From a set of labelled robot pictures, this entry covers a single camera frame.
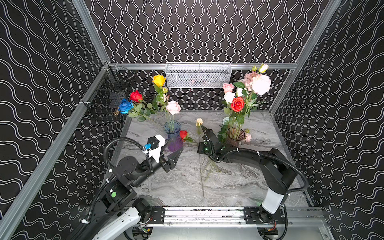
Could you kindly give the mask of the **yellow rose stem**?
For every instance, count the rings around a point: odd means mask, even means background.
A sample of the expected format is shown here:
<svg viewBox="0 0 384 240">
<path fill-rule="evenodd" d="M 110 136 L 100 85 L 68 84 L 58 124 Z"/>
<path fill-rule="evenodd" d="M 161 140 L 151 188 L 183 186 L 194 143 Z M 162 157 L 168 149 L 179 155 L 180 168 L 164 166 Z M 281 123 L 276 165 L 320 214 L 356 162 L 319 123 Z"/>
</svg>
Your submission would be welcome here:
<svg viewBox="0 0 384 240">
<path fill-rule="evenodd" d="M 164 87 L 165 83 L 166 78 L 163 75 L 156 75 L 153 77 L 153 84 L 156 91 L 155 102 L 161 112 L 165 110 L 169 99 L 168 89 Z"/>
</svg>

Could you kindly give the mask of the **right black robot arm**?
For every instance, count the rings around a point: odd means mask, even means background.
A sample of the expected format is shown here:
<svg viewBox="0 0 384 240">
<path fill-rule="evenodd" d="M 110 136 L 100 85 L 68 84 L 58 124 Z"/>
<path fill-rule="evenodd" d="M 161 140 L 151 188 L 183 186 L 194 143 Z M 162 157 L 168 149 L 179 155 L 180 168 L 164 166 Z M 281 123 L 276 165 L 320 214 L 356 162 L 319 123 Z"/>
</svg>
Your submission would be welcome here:
<svg viewBox="0 0 384 240">
<path fill-rule="evenodd" d="M 198 153 L 209 157 L 215 163 L 242 164 L 260 170 L 268 190 L 261 204 L 261 212 L 273 215 L 284 205 L 291 193 L 305 191 L 309 182 L 277 149 L 256 151 L 222 144 L 211 129 L 201 126 L 203 140 L 199 142 Z"/>
</svg>

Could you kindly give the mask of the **orange red rose stem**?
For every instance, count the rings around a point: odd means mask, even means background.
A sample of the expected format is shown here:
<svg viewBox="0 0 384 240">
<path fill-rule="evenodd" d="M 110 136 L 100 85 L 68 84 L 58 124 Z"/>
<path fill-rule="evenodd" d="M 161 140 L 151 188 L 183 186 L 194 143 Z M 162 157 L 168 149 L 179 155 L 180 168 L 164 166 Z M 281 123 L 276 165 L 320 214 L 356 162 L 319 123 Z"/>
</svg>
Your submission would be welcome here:
<svg viewBox="0 0 384 240">
<path fill-rule="evenodd" d="M 230 126 L 234 128 L 241 128 L 244 124 L 244 107 L 245 102 L 242 97 L 237 97 L 233 99 L 231 103 L 232 113 L 230 115 Z"/>
</svg>

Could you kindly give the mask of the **blue rose stem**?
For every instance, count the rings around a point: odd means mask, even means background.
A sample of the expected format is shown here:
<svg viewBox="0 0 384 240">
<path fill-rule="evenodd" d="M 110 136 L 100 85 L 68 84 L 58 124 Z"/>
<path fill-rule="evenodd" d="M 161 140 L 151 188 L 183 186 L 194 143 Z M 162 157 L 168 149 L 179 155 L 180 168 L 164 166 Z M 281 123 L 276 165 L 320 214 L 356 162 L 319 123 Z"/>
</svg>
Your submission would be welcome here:
<svg viewBox="0 0 384 240">
<path fill-rule="evenodd" d="M 156 113 L 151 103 L 146 103 L 144 100 L 139 100 L 137 103 L 127 99 L 121 101 L 118 111 L 138 122 L 145 122 Z"/>
</svg>

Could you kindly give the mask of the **pale pink flower spray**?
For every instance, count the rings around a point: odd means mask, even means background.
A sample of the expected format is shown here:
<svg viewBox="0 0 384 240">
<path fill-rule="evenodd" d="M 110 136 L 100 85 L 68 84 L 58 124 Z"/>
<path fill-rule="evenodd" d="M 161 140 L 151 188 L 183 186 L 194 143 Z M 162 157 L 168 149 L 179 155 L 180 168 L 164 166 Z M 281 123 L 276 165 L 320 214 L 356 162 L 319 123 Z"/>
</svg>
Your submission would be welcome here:
<svg viewBox="0 0 384 240">
<path fill-rule="evenodd" d="M 165 108 L 166 112 L 166 119 L 169 126 L 170 131 L 175 130 L 175 120 L 174 115 L 179 114 L 181 111 L 181 106 L 177 101 L 170 101 L 170 95 L 168 95 L 168 89 L 165 87 L 162 87 L 163 91 L 163 106 Z"/>
</svg>

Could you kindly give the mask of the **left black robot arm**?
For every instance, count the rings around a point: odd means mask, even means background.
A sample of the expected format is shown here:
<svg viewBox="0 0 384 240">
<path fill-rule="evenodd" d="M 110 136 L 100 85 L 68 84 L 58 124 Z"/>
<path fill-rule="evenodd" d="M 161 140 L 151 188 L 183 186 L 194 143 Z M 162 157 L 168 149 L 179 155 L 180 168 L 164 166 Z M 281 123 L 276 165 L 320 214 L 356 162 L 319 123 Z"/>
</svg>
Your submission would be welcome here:
<svg viewBox="0 0 384 240">
<path fill-rule="evenodd" d="M 145 154 L 139 163 L 132 156 L 122 158 L 113 165 L 108 157 L 109 149 L 117 142 L 128 142 Z M 135 188 L 139 187 L 159 169 L 169 172 L 176 167 L 183 148 L 171 152 L 163 151 L 170 144 L 169 139 L 157 135 L 148 139 L 145 146 L 137 141 L 120 137 L 106 146 L 103 160 L 112 173 L 96 193 L 87 215 L 67 238 L 69 240 L 112 240 L 137 225 L 163 223 L 164 208 L 153 207 L 144 198 L 139 198 Z"/>
</svg>

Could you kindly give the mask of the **pink flower spray stem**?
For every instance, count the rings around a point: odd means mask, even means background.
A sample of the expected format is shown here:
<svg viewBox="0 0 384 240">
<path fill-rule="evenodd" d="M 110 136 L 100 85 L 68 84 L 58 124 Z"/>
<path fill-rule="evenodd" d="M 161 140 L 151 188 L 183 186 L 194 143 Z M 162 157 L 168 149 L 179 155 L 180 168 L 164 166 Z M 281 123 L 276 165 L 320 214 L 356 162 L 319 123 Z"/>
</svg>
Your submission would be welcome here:
<svg viewBox="0 0 384 240">
<path fill-rule="evenodd" d="M 242 97 L 245 102 L 244 117 L 249 117 L 252 111 L 257 110 L 262 102 L 259 97 L 269 92 L 272 81 L 266 75 L 269 69 L 267 64 L 262 64 L 260 67 L 252 67 L 252 70 L 244 75 L 244 78 L 233 83 L 224 83 L 224 112 L 230 117 L 231 103 L 234 98 Z"/>
</svg>

